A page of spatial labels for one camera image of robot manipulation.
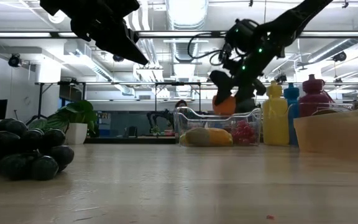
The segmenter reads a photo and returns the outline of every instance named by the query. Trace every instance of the orange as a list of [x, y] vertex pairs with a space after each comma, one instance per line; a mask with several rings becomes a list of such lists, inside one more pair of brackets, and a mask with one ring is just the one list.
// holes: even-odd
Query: orange
[[232, 115], [236, 110], [236, 99], [233, 96], [225, 99], [221, 104], [215, 106], [216, 96], [212, 99], [212, 108], [215, 114], [218, 115]]

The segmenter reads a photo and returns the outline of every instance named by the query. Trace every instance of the grapes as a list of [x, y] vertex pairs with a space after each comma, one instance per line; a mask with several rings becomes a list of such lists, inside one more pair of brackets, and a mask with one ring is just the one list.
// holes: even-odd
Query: grapes
[[244, 120], [237, 122], [237, 126], [231, 129], [234, 144], [248, 146], [256, 143], [255, 130]]

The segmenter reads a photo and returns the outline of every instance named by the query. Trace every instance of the white pot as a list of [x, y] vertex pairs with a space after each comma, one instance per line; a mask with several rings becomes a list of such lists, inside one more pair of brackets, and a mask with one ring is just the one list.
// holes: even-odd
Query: white pot
[[88, 125], [81, 123], [70, 123], [66, 133], [67, 144], [84, 144]]

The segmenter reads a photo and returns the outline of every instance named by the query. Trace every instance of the maroon bottle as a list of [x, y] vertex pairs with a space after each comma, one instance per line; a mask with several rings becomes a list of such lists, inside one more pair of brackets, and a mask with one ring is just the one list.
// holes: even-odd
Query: maroon bottle
[[309, 80], [302, 84], [303, 91], [306, 93], [299, 99], [300, 117], [311, 116], [314, 112], [329, 107], [333, 99], [327, 92], [323, 91], [324, 80], [316, 79], [314, 75], [309, 75]]

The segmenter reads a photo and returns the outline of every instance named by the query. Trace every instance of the wooden table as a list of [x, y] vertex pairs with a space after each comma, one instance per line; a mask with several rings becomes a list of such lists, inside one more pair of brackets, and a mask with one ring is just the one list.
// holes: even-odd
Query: wooden table
[[55, 180], [0, 178], [0, 224], [358, 224], [358, 163], [267, 146], [75, 152]]

